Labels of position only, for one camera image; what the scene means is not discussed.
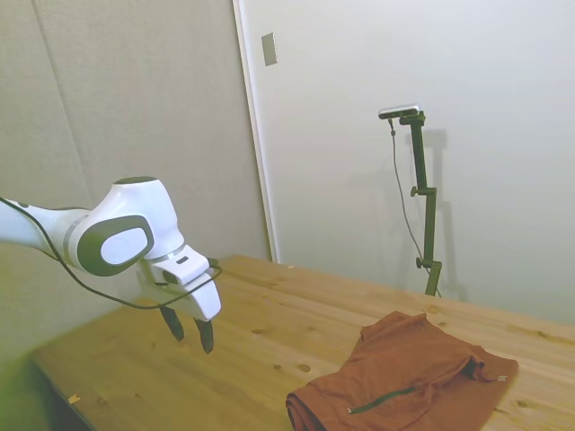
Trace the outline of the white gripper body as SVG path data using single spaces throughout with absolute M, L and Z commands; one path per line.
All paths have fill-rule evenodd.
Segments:
M 204 273 L 185 286 L 159 286 L 149 281 L 141 270 L 137 282 L 146 299 L 185 312 L 197 320 L 211 321 L 221 311 L 216 283 L 210 273 Z

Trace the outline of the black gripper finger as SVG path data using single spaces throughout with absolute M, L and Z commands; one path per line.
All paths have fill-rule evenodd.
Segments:
M 177 341 L 182 341 L 185 337 L 185 332 L 176 311 L 169 307 L 162 307 L 161 314 L 164 318 L 164 322 L 166 323 L 174 338 Z
M 215 346 L 212 321 L 203 321 L 200 319 L 194 319 L 194 322 L 199 332 L 201 346 L 204 352 L 207 355 L 209 355 L 213 351 Z

